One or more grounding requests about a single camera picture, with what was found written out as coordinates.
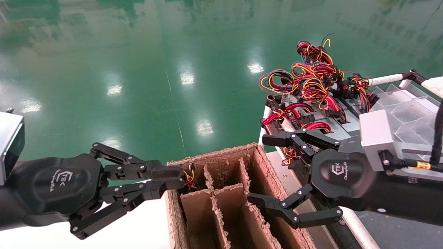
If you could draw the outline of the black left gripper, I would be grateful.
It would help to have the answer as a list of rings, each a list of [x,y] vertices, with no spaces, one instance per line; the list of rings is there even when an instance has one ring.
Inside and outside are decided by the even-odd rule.
[[[165,191],[185,186],[182,166],[142,160],[101,143],[92,145],[91,155],[18,162],[7,180],[7,226],[43,227],[67,222],[94,203],[91,214],[70,220],[71,233],[84,240],[141,203],[159,200]],[[98,192],[102,165],[97,158],[112,163],[104,166],[104,176],[110,180],[150,180],[101,188]]]

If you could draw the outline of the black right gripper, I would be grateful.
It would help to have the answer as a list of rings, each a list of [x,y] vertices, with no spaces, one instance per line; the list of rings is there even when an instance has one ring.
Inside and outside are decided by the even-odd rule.
[[[378,174],[372,169],[367,156],[364,153],[337,151],[340,146],[338,140],[313,130],[299,129],[263,135],[262,142],[267,146],[291,147],[304,163],[312,162],[310,184],[302,186],[286,199],[248,194],[250,203],[264,208],[270,216],[283,219],[293,229],[330,225],[341,219],[343,211],[337,205],[328,210],[304,214],[294,211],[317,191],[330,199],[373,200],[377,194]],[[315,155],[311,146],[324,151]]]

